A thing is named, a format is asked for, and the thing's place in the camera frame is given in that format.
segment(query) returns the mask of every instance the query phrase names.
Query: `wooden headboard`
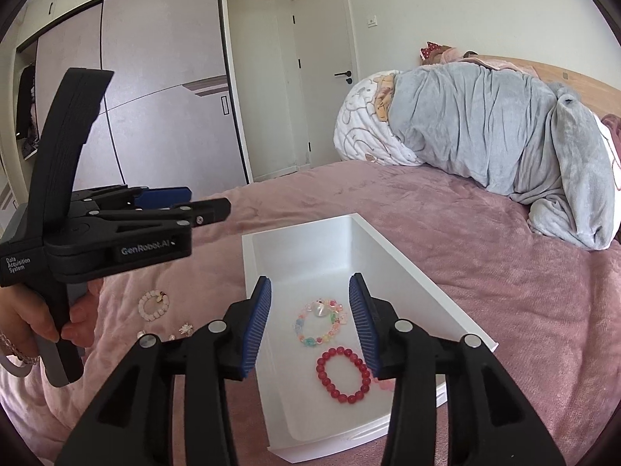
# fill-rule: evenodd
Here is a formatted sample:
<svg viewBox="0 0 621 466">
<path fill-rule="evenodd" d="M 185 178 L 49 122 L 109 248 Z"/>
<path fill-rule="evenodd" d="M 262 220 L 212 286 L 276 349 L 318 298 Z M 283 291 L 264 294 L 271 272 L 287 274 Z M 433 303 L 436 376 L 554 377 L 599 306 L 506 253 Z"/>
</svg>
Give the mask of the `wooden headboard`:
<svg viewBox="0 0 621 466">
<path fill-rule="evenodd" d="M 500 56 L 476 56 L 481 59 L 504 59 L 516 66 L 532 66 L 543 82 L 563 82 L 582 96 L 582 102 L 600 118 L 613 113 L 621 117 L 621 91 L 586 75 L 549 64 Z"/>
</svg>

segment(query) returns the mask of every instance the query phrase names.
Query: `colorful bead bracelet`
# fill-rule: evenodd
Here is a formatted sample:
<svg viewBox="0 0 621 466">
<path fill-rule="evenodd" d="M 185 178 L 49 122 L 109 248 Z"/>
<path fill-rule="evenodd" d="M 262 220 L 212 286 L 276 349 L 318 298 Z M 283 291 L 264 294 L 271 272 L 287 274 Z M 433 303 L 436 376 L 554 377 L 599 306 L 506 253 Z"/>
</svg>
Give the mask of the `colorful bead bracelet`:
<svg viewBox="0 0 621 466">
<path fill-rule="evenodd" d="M 328 374 L 325 372 L 325 363 L 329 361 L 336 355 L 344 355 L 345 357 L 349 357 L 349 360 L 353 363 L 353 365 L 360 371 L 360 375 L 362 375 L 362 385 L 360 386 L 360 390 L 355 394 L 347 396 L 341 391 L 339 391 L 330 378 L 328 378 Z M 358 401 L 364 399 L 364 395 L 369 392 L 371 389 L 371 372 L 369 368 L 367 368 L 366 364 L 357 354 L 352 352 L 351 348 L 338 347 L 331 348 L 326 352 L 321 354 L 321 357 L 317 359 L 317 377 L 321 381 L 322 385 L 325 389 L 330 393 L 335 400 L 339 403 L 349 403 L 355 404 Z"/>
<path fill-rule="evenodd" d="M 305 337 L 302 332 L 304 329 L 304 321 L 310 312 L 317 317 L 329 317 L 332 327 L 330 330 L 316 338 Z M 343 305 L 338 304 L 334 299 L 318 299 L 306 305 L 299 313 L 296 323 L 293 326 L 297 339 L 306 347 L 316 347 L 317 345 L 327 344 L 338 334 L 341 325 L 347 323 L 347 314 L 343 311 Z"/>
</svg>

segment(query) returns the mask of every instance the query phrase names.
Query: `red bead bracelet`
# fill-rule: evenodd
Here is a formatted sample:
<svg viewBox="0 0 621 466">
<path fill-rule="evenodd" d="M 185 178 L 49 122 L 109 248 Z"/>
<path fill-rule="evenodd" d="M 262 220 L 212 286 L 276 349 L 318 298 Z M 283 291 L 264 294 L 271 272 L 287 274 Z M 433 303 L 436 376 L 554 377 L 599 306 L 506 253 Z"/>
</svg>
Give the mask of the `red bead bracelet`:
<svg viewBox="0 0 621 466">
<path fill-rule="evenodd" d="M 328 378 L 328 374 L 325 372 L 325 363 L 329 361 L 332 357 L 336 355 L 344 355 L 345 357 L 349 357 L 349 360 L 353 363 L 353 365 L 360 371 L 360 375 L 362 375 L 362 385 L 360 386 L 360 390 L 351 396 L 347 396 L 342 394 L 332 383 L 332 381 Z M 321 383 L 325 387 L 325 389 L 330 393 L 335 400 L 339 403 L 350 403 L 354 404 L 358 401 L 364 399 L 364 395 L 369 392 L 371 389 L 371 372 L 367 368 L 366 364 L 357 354 L 352 352 L 351 348 L 338 347 L 331 348 L 324 353 L 321 354 L 321 357 L 317 359 L 317 377 L 321 380 Z"/>
</svg>

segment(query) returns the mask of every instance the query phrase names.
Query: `pink blanket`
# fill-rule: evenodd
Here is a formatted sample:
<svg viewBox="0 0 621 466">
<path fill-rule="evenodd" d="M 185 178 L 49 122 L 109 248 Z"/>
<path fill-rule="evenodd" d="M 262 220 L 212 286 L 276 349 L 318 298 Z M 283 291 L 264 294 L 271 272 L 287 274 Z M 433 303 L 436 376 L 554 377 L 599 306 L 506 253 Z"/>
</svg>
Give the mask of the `pink blanket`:
<svg viewBox="0 0 621 466">
<path fill-rule="evenodd" d="M 621 399 L 621 247 L 589 253 L 530 232 L 526 209 L 474 183 L 427 168 L 345 162 L 229 191 L 231 217 L 194 230 L 191 258 L 108 278 L 85 376 L 64 389 L 2 371 L 0 400 L 40 457 L 54 459 L 140 330 L 162 339 L 222 317 L 245 297 L 242 233 L 358 212 L 500 343 L 496 355 L 553 434 L 568 465 L 601 432 Z M 170 310 L 146 324 L 138 300 L 158 289 Z M 271 455 L 253 376 L 230 383 L 241 465 L 284 465 Z M 178 392 L 178 403 L 182 393 Z M 181 413 L 175 413 L 182 465 Z M 313 464 L 379 464 L 384 440 Z M 439 411 L 446 459 L 446 409 Z"/>
</svg>

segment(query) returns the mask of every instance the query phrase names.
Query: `ribbed blue pad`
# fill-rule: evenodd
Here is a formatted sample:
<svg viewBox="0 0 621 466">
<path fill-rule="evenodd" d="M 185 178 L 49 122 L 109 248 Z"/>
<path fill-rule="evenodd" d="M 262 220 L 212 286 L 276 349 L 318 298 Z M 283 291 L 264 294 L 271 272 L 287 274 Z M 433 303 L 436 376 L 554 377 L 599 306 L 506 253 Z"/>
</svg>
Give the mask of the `ribbed blue pad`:
<svg viewBox="0 0 621 466">
<path fill-rule="evenodd" d="M 350 278 L 349 295 L 364 362 L 376 376 L 381 367 L 378 334 L 355 276 Z"/>
<path fill-rule="evenodd" d="M 263 288 L 259 292 L 259 298 L 252 311 L 248 327 L 243 335 L 243 346 L 241 350 L 241 369 L 244 378 L 255 367 L 259 347 L 261 347 L 261 339 L 265 331 L 265 324 L 268 321 L 269 308 L 271 308 L 271 281 L 265 279 Z"/>
<path fill-rule="evenodd" d="M 177 203 L 189 203 L 192 200 L 192 191 L 189 188 L 165 188 L 160 190 L 145 190 L 134 200 L 136 208 L 165 209 Z"/>
</svg>

